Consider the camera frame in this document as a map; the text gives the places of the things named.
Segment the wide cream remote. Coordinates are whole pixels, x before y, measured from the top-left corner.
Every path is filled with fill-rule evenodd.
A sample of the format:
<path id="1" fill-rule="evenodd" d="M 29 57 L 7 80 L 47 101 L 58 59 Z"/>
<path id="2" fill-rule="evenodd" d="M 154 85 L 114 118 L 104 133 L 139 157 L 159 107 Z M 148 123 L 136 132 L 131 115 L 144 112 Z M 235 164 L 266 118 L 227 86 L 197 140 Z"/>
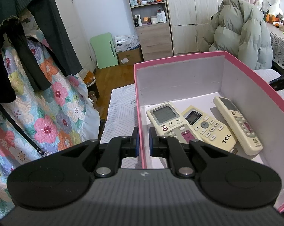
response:
<path id="1" fill-rule="evenodd" d="M 147 117 L 159 136 L 173 137 L 180 143 L 196 139 L 190 124 L 171 102 L 148 110 Z"/>

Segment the cream TCL remote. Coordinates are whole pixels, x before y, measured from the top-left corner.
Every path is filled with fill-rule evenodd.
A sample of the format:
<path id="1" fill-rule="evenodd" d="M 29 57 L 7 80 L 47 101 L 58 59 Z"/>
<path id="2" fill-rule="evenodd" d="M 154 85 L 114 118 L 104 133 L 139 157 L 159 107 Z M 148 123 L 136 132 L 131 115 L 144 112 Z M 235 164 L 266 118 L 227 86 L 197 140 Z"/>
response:
<path id="1" fill-rule="evenodd" d="M 191 125 L 194 134 L 212 146 L 232 152 L 237 138 L 230 127 L 194 106 L 189 106 L 182 115 Z"/>

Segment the pink cardboard box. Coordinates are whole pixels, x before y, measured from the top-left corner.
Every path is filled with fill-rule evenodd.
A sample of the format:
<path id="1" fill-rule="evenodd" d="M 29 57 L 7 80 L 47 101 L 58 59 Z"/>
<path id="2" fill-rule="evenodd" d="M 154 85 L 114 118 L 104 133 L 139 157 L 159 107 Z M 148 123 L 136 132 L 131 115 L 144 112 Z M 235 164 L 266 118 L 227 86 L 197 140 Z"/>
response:
<path id="1" fill-rule="evenodd" d="M 275 203 L 284 211 L 284 99 L 263 79 L 228 52 L 182 55 L 134 65 L 140 157 L 143 168 L 161 168 L 149 153 L 147 111 L 171 102 L 179 111 L 195 106 L 223 120 L 213 100 L 230 99 L 263 144 L 253 161 L 274 169 L 282 180 Z"/>

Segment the slim cream remote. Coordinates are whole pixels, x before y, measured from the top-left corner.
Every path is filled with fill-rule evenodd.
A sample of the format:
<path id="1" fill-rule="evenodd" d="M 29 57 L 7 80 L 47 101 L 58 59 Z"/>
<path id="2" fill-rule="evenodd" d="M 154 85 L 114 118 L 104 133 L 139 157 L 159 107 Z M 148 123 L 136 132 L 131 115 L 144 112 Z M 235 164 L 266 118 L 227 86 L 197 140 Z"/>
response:
<path id="1" fill-rule="evenodd" d="M 263 149 L 262 143 L 234 103 L 228 98 L 218 96 L 214 98 L 213 102 L 235 134 L 246 155 L 254 156 L 260 153 Z"/>

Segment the white patterned table cloth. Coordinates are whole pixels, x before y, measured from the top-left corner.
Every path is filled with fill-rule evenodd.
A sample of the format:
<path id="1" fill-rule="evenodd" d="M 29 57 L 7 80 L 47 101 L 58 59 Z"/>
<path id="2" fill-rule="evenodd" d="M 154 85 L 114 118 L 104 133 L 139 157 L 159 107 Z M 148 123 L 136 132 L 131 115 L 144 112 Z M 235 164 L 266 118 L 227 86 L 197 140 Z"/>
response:
<path id="1" fill-rule="evenodd" d="M 130 135 L 138 126 L 133 66 L 114 66 L 97 71 L 100 98 L 104 108 L 101 118 L 106 120 L 101 143 L 113 137 Z"/>

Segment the floral quilt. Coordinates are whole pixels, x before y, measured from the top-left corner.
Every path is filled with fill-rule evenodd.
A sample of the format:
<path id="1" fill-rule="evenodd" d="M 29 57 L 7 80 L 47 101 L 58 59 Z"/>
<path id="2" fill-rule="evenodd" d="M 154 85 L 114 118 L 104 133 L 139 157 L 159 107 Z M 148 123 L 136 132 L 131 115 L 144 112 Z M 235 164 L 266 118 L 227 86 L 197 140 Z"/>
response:
<path id="1" fill-rule="evenodd" d="M 47 90 L 36 92 L 22 67 L 16 49 L 6 42 L 1 51 L 15 101 L 0 113 L 0 218 L 14 204 L 7 178 L 18 166 L 99 136 L 100 115 L 88 98 L 79 75 L 64 76 L 49 53 L 47 41 L 32 15 L 23 17 L 22 28 L 28 46 L 45 78 Z"/>

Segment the brown cardboard box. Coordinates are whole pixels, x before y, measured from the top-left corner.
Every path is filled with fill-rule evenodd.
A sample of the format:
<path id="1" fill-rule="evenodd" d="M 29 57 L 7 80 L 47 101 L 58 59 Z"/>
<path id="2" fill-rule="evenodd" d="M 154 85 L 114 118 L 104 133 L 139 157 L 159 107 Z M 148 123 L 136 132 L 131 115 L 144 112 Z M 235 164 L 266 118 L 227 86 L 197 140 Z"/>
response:
<path id="1" fill-rule="evenodd" d="M 118 52 L 118 61 L 120 65 L 134 65 L 143 62 L 143 56 L 140 47 L 133 50 Z"/>

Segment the green folding table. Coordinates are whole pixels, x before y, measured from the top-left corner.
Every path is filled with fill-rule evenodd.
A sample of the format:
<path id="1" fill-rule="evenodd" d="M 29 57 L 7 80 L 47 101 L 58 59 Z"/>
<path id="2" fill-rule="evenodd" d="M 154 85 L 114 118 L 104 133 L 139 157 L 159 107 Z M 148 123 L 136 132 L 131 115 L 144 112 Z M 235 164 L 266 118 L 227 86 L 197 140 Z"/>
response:
<path id="1" fill-rule="evenodd" d="M 117 53 L 111 33 L 104 33 L 90 39 L 99 69 L 118 65 Z"/>

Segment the white jar on shelf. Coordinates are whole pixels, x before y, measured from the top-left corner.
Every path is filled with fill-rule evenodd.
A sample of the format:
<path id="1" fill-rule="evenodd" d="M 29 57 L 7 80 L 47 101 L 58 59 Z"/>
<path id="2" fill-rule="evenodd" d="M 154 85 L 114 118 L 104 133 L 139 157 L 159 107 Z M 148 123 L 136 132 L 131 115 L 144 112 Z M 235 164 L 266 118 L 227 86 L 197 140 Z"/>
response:
<path id="1" fill-rule="evenodd" d="M 151 24 L 157 24 L 158 23 L 158 17 L 157 15 L 151 16 Z"/>

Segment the light wooden wardrobe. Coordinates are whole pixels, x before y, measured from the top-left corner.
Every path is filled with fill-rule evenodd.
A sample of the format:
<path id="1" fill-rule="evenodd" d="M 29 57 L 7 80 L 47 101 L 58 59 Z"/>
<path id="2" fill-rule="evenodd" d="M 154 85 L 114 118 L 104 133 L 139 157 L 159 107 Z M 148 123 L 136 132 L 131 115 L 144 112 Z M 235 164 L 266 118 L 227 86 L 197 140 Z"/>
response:
<path id="1" fill-rule="evenodd" d="M 211 17 L 223 0 L 166 0 L 174 55 L 206 52 Z"/>

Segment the grey-green puffer jacket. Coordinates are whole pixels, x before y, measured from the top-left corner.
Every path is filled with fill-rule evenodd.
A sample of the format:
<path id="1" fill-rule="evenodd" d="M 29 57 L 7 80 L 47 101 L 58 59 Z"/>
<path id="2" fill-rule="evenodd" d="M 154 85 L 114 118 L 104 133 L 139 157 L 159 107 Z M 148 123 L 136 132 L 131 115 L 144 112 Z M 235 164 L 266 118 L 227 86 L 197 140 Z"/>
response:
<path id="1" fill-rule="evenodd" d="M 244 0 L 223 0 L 211 17 L 208 51 L 227 51 L 252 70 L 271 69 L 271 36 L 262 12 Z"/>

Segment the wooden shelf cabinet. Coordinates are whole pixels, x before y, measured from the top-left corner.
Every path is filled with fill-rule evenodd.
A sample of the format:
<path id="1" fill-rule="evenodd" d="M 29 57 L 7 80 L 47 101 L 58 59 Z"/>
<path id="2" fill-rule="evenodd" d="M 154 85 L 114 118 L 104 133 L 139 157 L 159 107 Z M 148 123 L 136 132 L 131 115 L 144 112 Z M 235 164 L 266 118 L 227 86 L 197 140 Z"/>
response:
<path id="1" fill-rule="evenodd" d="M 166 0 L 128 0 L 132 20 L 139 38 L 145 61 L 173 56 L 171 28 Z M 157 15 L 158 23 L 151 24 L 151 16 Z"/>

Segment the white plush goose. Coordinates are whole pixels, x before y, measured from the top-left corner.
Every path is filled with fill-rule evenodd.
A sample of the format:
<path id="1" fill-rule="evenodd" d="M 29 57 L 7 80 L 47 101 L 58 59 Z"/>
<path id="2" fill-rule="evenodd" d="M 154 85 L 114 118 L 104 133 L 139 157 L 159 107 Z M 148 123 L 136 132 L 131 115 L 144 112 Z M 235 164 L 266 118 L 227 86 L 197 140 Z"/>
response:
<path id="1" fill-rule="evenodd" d="M 283 10 L 280 8 L 280 0 L 275 0 L 274 4 L 270 6 L 268 13 L 270 15 L 273 15 L 275 17 L 277 17 L 278 15 L 283 16 L 284 12 Z"/>

